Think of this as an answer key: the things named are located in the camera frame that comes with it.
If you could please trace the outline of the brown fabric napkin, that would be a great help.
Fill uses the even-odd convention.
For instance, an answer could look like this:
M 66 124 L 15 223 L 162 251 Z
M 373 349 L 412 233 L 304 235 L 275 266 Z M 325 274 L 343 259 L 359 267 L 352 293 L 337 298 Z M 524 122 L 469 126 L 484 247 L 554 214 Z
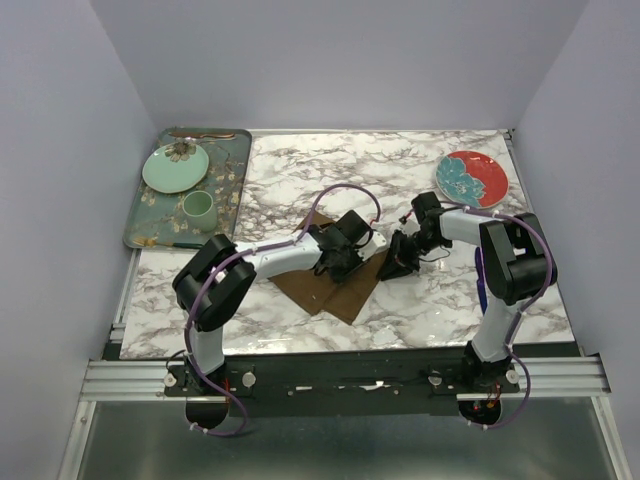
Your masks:
M 309 315 L 327 312 L 351 325 L 377 285 L 375 274 L 382 260 L 374 255 L 342 283 L 334 282 L 318 263 L 269 280 Z

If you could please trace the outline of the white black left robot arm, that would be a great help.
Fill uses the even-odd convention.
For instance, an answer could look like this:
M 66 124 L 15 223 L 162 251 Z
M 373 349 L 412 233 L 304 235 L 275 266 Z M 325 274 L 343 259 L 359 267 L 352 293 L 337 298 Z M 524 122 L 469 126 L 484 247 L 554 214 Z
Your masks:
M 271 241 L 234 243 L 224 234 L 214 236 L 173 281 L 178 305 L 187 313 L 188 384 L 201 395 L 220 387 L 224 325 L 255 282 L 310 271 L 326 274 L 340 284 L 386 247 L 384 235 L 353 210 L 334 223 L 307 221 L 302 228 Z

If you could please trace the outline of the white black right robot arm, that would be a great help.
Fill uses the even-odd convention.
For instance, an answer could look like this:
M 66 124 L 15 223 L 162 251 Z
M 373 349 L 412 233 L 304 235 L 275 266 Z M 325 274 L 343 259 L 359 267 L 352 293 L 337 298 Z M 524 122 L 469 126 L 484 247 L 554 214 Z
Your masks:
M 464 242 L 479 251 L 478 295 L 484 307 L 479 330 L 465 347 L 462 384 L 480 392 L 504 378 L 523 313 L 557 280 L 557 267 L 532 213 L 509 216 L 457 204 L 445 208 L 433 192 L 411 201 L 418 230 L 396 230 L 378 271 L 381 281 L 409 276 L 432 250 Z

